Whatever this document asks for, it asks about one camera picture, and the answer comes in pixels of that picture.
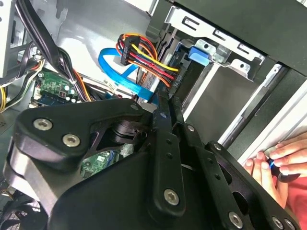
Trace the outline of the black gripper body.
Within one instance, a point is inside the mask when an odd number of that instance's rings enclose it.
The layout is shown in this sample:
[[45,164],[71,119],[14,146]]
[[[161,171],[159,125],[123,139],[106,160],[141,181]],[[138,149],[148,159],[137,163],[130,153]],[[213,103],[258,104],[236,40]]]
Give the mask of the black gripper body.
[[225,230],[227,212],[211,191],[220,176],[183,168],[178,151],[133,154],[66,191],[50,230]]

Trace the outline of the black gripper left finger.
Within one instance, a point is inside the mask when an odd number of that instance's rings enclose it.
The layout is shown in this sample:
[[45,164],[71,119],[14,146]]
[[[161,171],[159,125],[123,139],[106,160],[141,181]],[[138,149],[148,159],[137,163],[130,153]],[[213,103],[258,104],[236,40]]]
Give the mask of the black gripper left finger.
[[14,124],[4,178],[50,217],[66,191],[133,154],[170,150],[180,156],[171,99],[157,92],[153,100],[152,112],[130,99],[23,111]]

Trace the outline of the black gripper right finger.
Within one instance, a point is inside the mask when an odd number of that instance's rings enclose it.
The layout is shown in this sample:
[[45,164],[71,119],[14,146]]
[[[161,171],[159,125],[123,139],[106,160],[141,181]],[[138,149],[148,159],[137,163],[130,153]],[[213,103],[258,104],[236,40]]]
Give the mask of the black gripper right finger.
[[299,224],[215,141],[203,144],[170,100],[179,137],[186,210],[177,230],[297,230]]

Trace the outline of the person's left hand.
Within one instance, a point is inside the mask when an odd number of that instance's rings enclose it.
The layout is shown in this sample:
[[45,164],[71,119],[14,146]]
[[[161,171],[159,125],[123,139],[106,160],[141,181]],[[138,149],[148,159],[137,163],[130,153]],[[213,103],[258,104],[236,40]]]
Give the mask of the person's left hand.
[[266,156],[259,152],[253,159],[247,159],[244,169],[261,185],[261,187],[282,207],[286,207],[288,184],[275,182]]

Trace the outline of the person's right hand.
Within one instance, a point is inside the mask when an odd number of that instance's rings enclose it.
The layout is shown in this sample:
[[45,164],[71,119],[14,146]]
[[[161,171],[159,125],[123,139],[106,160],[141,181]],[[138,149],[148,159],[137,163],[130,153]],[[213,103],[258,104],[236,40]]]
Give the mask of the person's right hand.
[[292,139],[282,141],[270,153],[275,166],[286,175],[300,174],[307,176],[307,134],[303,133]]

